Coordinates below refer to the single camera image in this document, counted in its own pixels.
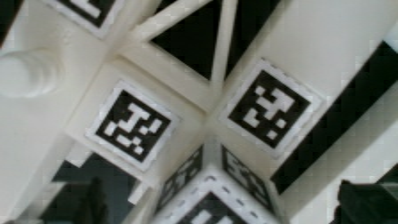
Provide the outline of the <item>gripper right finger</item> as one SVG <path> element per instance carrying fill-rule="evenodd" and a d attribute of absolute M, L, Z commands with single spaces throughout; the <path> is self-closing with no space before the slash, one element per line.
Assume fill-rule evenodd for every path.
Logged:
<path fill-rule="evenodd" d="M 341 182 L 332 224 L 398 224 L 398 184 Z"/>

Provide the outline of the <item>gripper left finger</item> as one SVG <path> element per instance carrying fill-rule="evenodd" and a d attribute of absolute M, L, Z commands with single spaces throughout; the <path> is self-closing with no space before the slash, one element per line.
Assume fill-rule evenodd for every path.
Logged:
<path fill-rule="evenodd" d="M 39 216 L 42 224 L 108 224 L 103 183 L 67 183 Z"/>

